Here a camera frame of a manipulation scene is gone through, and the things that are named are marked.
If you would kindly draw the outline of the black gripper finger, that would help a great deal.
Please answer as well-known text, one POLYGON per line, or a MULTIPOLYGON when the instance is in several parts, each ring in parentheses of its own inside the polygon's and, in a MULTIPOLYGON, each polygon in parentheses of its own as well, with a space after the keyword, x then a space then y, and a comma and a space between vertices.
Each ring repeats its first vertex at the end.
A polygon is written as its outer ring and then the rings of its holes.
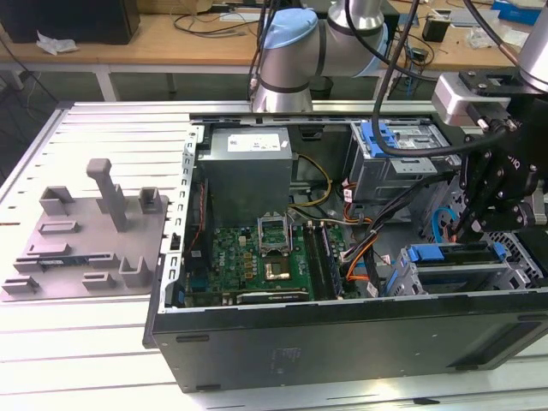
POLYGON ((493 149, 472 151, 462 158, 459 186, 462 189, 465 209, 455 227, 457 238, 479 238, 481 220, 489 205, 494 184, 491 168, 493 149))
POLYGON ((516 231, 533 225, 533 206, 526 202, 526 198, 537 189, 539 173, 530 169, 491 169, 491 178, 493 193, 483 214, 479 234, 516 231))

